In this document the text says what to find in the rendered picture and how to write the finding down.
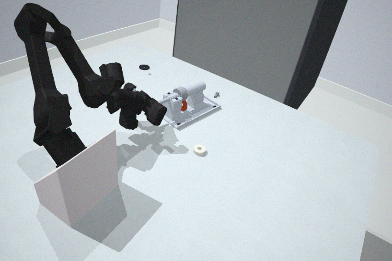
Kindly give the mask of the red-brown disc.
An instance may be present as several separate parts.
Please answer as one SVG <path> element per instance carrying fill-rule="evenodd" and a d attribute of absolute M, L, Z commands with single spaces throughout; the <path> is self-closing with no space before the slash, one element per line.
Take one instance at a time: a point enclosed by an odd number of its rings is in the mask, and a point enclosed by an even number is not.
<path fill-rule="evenodd" d="M 183 104 L 183 106 L 181 107 L 181 111 L 185 111 L 187 109 L 187 102 L 186 102 L 186 100 L 182 101 L 182 104 Z"/>

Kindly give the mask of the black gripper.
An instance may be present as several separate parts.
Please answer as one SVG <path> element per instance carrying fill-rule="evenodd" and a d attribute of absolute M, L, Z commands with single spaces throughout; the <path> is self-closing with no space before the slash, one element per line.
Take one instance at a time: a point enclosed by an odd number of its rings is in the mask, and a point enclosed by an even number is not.
<path fill-rule="evenodd" d="M 136 86 L 132 83 L 126 83 L 123 89 L 129 90 L 132 95 L 132 101 L 128 108 L 125 110 L 127 112 L 139 111 L 138 114 L 141 114 L 144 111 L 144 115 L 146 115 L 146 119 L 153 125 L 159 126 L 167 112 L 167 108 L 162 104 L 158 103 L 157 100 L 151 98 L 146 92 L 141 91 L 133 91 L 136 89 Z"/>

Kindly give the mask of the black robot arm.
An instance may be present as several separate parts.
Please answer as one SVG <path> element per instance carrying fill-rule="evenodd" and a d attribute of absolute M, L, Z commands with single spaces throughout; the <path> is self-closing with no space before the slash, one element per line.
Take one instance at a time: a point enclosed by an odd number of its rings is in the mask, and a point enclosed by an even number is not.
<path fill-rule="evenodd" d="M 46 32 L 47 23 L 55 30 Z M 35 90 L 33 141 L 44 146 L 56 168 L 84 151 L 83 144 L 72 125 L 68 95 L 61 94 L 55 86 L 46 42 L 54 44 L 75 76 L 81 99 L 86 106 L 98 108 L 107 102 L 110 114 L 120 110 L 119 124 L 129 130 L 138 127 L 139 111 L 128 108 L 132 101 L 129 90 L 121 89 L 125 84 L 120 63 L 102 64 L 100 75 L 92 70 L 88 61 L 71 36 L 68 27 L 59 22 L 56 16 L 34 3 L 23 6 L 14 21 L 17 35 L 25 43 L 28 63 Z"/>

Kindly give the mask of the black flat washer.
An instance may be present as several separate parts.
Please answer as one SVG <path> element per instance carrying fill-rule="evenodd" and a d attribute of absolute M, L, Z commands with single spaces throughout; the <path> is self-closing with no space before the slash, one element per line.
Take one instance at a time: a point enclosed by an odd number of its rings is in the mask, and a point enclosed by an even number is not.
<path fill-rule="evenodd" d="M 150 67 L 148 65 L 140 65 L 139 68 L 141 70 L 148 70 Z"/>

